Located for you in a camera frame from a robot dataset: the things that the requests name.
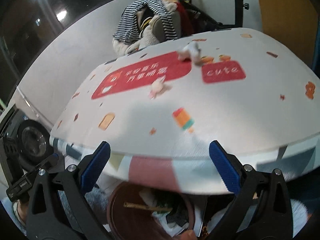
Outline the wooden chopsticks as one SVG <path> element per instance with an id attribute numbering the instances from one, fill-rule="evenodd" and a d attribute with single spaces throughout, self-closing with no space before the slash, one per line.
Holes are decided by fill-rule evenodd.
<path id="1" fill-rule="evenodd" d="M 125 202 L 123 204 L 123 207 L 126 208 L 132 208 L 132 209 L 139 209 L 139 210 L 148 210 L 152 212 L 171 212 L 172 208 L 170 207 L 153 207 L 153 206 L 147 206 L 147 205 L 141 205 L 141 204 L 135 204 L 135 203 L 129 203 Z"/>

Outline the brown round trash bin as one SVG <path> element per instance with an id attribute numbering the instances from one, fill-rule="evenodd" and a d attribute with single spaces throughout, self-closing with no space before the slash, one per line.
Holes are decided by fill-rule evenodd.
<path id="1" fill-rule="evenodd" d="M 183 205 L 188 210 L 189 223 L 173 227 L 165 218 L 169 212 L 126 208 L 125 202 L 170 208 Z M 107 220 L 115 239 L 177 239 L 185 231 L 193 230 L 195 212 L 184 194 L 121 183 L 109 198 Z"/>

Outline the light blue fluffy sleeve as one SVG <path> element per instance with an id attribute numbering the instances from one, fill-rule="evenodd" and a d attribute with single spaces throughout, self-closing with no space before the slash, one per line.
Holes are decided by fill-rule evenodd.
<path id="1" fill-rule="evenodd" d="M 64 191 L 59 191 L 59 196 L 61 203 L 63 205 L 63 209 L 66 213 L 66 216 L 68 218 L 68 221 L 71 225 L 71 227 L 78 231 L 82 232 L 80 229 L 79 224 L 76 221 L 76 218 L 74 217 L 71 207 L 69 205 L 69 202 L 67 200 L 66 194 Z M 107 224 L 107 214 L 106 214 L 106 208 L 107 208 L 107 195 L 104 191 L 102 191 L 98 187 L 93 187 L 91 192 L 88 192 L 85 194 L 85 198 L 91 207 L 92 211 L 94 212 L 95 216 L 99 220 L 99 222 L 103 225 Z"/>

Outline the washing machine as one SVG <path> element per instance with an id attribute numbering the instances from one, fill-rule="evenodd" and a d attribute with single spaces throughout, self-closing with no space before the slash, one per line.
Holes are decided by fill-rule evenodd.
<path id="1" fill-rule="evenodd" d="M 1 121 L 1 167 L 8 185 L 54 153 L 47 129 L 16 106 Z"/>

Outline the striped black white shirt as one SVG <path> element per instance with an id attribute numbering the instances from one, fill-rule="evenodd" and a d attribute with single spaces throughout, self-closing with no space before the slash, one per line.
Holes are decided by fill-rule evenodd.
<path id="1" fill-rule="evenodd" d="M 176 9 L 176 3 L 166 0 L 136 0 L 123 11 L 113 38 L 125 44 L 137 42 L 154 17 L 162 23 L 165 40 L 178 38 L 171 16 Z"/>

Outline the white fluffy clothes pile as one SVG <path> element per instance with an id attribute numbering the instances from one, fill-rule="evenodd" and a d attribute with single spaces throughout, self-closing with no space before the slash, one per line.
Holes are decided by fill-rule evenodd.
<path id="1" fill-rule="evenodd" d="M 171 13 L 173 25 L 178 35 L 178 38 L 181 36 L 181 27 L 180 27 L 180 16 L 178 10 L 176 9 Z M 143 37 L 133 44 L 125 44 L 113 38 L 112 46 L 117 56 L 124 56 L 132 53 L 135 50 L 140 50 L 148 46 L 156 45 L 162 42 L 165 42 L 163 26 L 159 18 L 154 17 L 151 20 L 151 25 L 143 31 Z"/>

